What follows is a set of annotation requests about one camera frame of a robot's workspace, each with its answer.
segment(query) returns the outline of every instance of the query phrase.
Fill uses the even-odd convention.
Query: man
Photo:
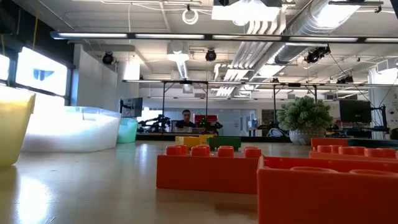
[[[191,111],[184,110],[182,112],[182,115],[183,115],[184,119],[181,121],[177,121],[175,123],[175,126],[178,128],[184,128],[184,127],[195,128],[195,124],[190,121],[191,120]]]

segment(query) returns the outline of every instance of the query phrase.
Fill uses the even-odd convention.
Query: window
[[[65,106],[65,99],[60,96],[50,96],[36,92],[34,93],[36,94],[34,112]]]
[[[8,79],[8,68],[10,66],[10,59],[6,56],[0,55],[0,79]]]
[[[65,96],[68,68],[24,47],[18,56],[16,82]]]

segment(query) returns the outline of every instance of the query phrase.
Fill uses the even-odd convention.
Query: lego stud
[[[328,172],[328,173],[338,173],[332,169],[326,169],[321,167],[292,167],[290,170],[294,171],[304,171],[304,172]]]

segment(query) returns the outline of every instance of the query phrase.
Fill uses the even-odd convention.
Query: computer monitor
[[[341,122],[372,122],[371,102],[359,100],[340,100]]]
[[[136,118],[142,114],[142,97],[120,100],[122,118]]]

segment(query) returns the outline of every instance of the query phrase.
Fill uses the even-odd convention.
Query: ventilation duct
[[[329,5],[329,0],[314,0],[297,20],[286,29],[285,35],[328,35],[342,25],[359,8],[350,5]],[[256,73],[270,78],[291,61],[299,57],[308,47],[274,43],[265,57],[256,66]]]

